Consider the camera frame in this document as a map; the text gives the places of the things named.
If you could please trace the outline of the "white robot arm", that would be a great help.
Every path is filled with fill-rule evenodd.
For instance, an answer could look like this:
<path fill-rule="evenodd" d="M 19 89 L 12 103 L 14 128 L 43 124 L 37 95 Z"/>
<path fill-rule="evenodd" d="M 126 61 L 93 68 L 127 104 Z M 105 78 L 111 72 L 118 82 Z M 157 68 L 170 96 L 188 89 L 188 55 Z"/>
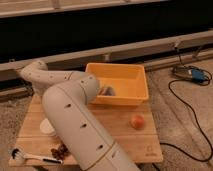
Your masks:
<path fill-rule="evenodd" d="M 87 108 L 100 87 L 94 75 L 51 71 L 41 60 L 20 75 L 42 97 L 46 118 L 83 171 L 140 171 Z"/>

